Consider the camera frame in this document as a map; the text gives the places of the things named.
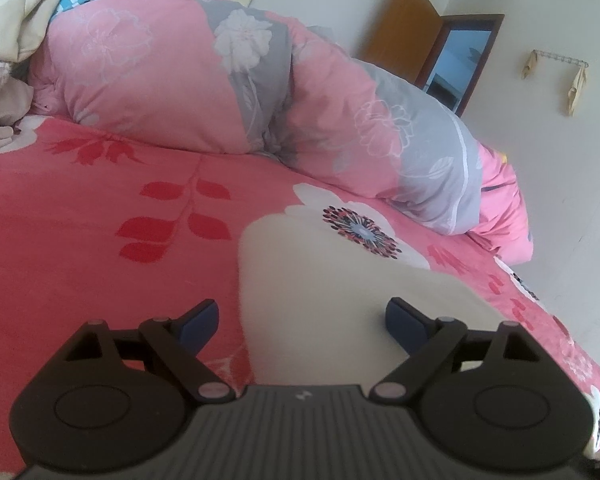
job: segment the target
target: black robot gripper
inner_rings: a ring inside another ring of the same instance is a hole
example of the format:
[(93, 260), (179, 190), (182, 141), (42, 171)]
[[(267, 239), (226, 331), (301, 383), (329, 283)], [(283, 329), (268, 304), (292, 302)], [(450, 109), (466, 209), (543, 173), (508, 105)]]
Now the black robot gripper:
[(85, 323), (12, 406), (20, 478), (600, 479), (582, 456), (589, 404), (518, 323), (473, 331), (393, 298), (386, 326), (410, 357), (368, 398), (248, 386), (240, 399), (196, 358), (218, 323), (213, 300), (137, 330)]

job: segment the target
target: logo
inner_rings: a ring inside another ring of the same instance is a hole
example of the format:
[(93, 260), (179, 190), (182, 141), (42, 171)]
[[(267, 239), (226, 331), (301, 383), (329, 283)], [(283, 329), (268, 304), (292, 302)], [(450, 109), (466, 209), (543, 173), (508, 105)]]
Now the logo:
[(302, 392), (296, 394), (296, 399), (302, 400), (304, 402), (305, 400), (310, 399), (313, 396), (314, 396), (314, 394), (312, 394), (311, 392), (308, 392), (307, 390), (303, 390)]

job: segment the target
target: wooden door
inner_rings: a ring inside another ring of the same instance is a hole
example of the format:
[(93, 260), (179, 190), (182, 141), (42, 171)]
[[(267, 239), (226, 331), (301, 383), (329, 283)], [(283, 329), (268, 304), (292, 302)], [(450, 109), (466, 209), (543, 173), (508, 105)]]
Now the wooden door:
[(360, 59), (415, 83), (442, 23), (429, 0), (392, 0)]

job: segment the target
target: black circular joint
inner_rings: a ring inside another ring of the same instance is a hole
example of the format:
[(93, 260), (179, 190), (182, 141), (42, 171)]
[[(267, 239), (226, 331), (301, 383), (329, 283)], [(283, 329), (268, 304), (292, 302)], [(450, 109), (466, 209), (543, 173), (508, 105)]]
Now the black circular joint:
[(592, 428), (583, 400), (557, 365), (502, 359), (433, 383), (419, 412), (430, 438), (458, 460), (535, 472), (581, 455)]
[(164, 449), (187, 416), (164, 379), (99, 360), (60, 363), (27, 385), (10, 413), (11, 435), (27, 463), (80, 474), (141, 463)]
[(504, 430), (524, 430), (540, 424), (549, 415), (549, 403), (541, 395), (521, 386), (494, 386), (474, 399), (482, 420)]
[(56, 402), (56, 416), (80, 430), (104, 428), (121, 420), (129, 411), (129, 396), (115, 386), (78, 386)]

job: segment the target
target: door frame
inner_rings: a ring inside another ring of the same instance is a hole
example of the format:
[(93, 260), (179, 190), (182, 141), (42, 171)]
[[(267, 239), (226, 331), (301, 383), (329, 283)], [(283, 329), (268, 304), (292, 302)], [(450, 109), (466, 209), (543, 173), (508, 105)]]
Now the door frame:
[(427, 56), (427, 59), (416, 78), (415, 85), (423, 89), (424, 85), (426, 85), (429, 76), (433, 68), (438, 61), (438, 57), (440, 53), (442, 53), (442, 49), (445, 46), (446, 39), (449, 36), (449, 33), (452, 30), (489, 30), (491, 34), (489, 35), (489, 39), (487, 40), (487, 44), (480, 55), (480, 59), (475, 66), (474, 75), (469, 81), (469, 85), (464, 91), (464, 95), (456, 108), (456, 115), (460, 117), (466, 108), (471, 95), (474, 93), (475, 86), (478, 83), (478, 79), (480, 79), (480, 75), (482, 74), (482, 70), (484, 69), (484, 65), (487, 63), (487, 58), (491, 53), (491, 49), (493, 44), (496, 41), (496, 37), (500, 30), (500, 25), (502, 24), (502, 20), (504, 20), (504, 14), (460, 14), (458, 16), (442, 16), (443, 25), (440, 29), (440, 33), (436, 38), (436, 41), (433, 43), (433, 47), (431, 47), (431, 51)]

